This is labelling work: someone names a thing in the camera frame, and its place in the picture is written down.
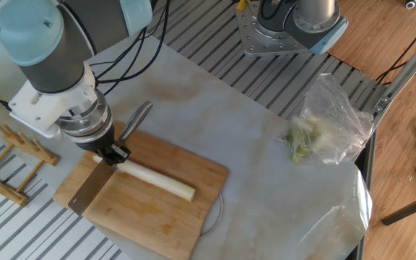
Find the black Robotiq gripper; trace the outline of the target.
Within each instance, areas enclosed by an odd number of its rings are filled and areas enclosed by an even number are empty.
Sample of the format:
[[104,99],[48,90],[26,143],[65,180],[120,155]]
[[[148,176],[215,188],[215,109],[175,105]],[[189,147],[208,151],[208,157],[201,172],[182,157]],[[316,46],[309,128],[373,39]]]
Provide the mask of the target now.
[[97,151],[97,154],[102,157],[108,165],[115,165],[126,161],[131,152],[125,144],[114,143],[114,137],[115,128],[114,126],[111,126],[109,130],[105,131],[101,136],[94,138],[92,141],[75,142],[75,144],[83,150]]

